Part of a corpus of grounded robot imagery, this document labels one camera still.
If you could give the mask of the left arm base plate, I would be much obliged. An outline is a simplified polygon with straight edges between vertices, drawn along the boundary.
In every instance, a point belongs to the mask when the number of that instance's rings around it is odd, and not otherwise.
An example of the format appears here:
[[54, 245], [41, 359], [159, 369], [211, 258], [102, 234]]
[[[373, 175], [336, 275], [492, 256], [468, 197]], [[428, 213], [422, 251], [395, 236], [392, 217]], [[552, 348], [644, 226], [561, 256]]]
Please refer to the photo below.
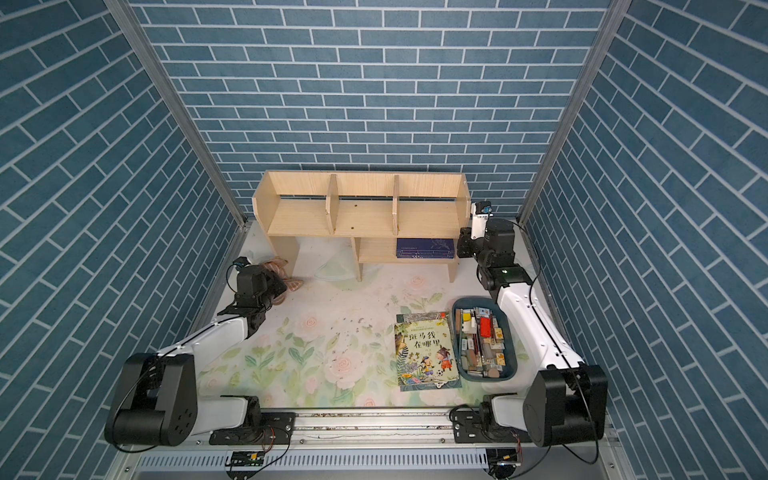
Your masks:
[[215, 446], [288, 445], [291, 440], [296, 414], [288, 411], [262, 412], [257, 424], [246, 421], [242, 426], [216, 430], [209, 437]]

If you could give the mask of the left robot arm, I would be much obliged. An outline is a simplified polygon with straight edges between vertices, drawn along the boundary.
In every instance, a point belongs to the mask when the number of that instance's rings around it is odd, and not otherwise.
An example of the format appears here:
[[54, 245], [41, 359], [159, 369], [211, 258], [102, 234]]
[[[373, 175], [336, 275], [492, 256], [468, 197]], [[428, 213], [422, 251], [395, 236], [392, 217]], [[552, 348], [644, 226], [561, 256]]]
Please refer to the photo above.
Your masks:
[[208, 434], [214, 445], [242, 445], [270, 431], [257, 397], [198, 392], [203, 368], [256, 333], [288, 290], [280, 275], [263, 265], [240, 263], [236, 280], [233, 302], [217, 319], [173, 345], [125, 361], [104, 427], [109, 444], [145, 452]]

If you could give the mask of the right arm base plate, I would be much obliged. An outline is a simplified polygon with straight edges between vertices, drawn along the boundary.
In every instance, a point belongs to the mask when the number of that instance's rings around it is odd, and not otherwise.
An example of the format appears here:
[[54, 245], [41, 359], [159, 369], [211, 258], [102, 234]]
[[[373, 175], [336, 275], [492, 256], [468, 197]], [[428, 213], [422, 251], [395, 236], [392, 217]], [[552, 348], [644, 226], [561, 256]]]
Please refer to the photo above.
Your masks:
[[457, 444], [531, 442], [526, 431], [500, 426], [482, 409], [459, 405], [448, 412], [448, 419]]

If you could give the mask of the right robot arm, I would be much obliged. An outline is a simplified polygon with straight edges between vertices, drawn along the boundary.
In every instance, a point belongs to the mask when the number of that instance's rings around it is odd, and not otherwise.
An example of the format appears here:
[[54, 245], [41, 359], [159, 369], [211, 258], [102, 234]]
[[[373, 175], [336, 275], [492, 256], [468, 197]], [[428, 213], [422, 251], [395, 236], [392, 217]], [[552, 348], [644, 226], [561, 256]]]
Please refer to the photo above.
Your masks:
[[460, 377], [489, 392], [479, 406], [483, 439], [539, 447], [602, 439], [607, 376], [542, 310], [533, 278], [515, 261], [515, 223], [493, 217], [487, 202], [472, 205], [470, 219], [456, 254], [476, 261], [489, 296], [460, 298], [450, 315]]

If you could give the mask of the light wooden bookshelf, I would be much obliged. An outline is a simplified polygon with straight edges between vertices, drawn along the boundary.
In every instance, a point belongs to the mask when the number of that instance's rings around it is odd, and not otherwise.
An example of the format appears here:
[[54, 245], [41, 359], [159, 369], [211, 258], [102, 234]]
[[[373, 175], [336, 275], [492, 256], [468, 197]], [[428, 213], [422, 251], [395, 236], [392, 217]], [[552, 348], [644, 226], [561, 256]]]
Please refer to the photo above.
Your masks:
[[471, 196], [461, 173], [268, 171], [252, 205], [287, 273], [301, 238], [332, 237], [350, 242], [360, 275], [365, 264], [400, 262], [401, 238], [458, 240]]

